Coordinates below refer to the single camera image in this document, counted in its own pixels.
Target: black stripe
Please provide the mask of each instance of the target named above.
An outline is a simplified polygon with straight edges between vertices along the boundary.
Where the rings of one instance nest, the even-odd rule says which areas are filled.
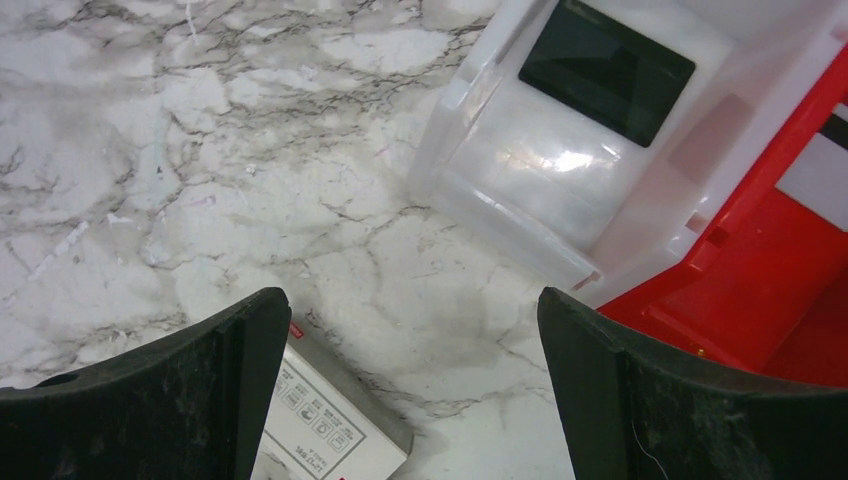
[[[830,139],[831,142],[848,150],[848,122],[844,118],[831,114],[830,118],[822,125],[819,133]]]

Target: white box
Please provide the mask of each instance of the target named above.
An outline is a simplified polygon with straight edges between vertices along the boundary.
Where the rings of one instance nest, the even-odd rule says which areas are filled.
[[[262,442],[301,480],[385,480],[412,428],[292,323]]]

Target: marble countertop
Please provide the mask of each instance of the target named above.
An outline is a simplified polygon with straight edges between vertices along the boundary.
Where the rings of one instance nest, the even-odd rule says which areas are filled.
[[[414,425],[395,480],[571,478],[542,283],[403,185],[497,0],[185,1],[0,2],[0,386],[280,286]]]

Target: black rectangular object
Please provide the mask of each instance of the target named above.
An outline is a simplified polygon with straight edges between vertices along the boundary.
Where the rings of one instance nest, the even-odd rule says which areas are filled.
[[[581,2],[561,0],[518,78],[648,147],[694,71],[686,57]]]

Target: white label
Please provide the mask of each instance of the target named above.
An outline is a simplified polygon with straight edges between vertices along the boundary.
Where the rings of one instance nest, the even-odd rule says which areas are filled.
[[[315,480],[324,480],[365,439],[288,360],[280,367],[274,396],[283,406],[269,409],[269,418],[287,420],[285,430],[278,434],[266,429],[265,434]]]

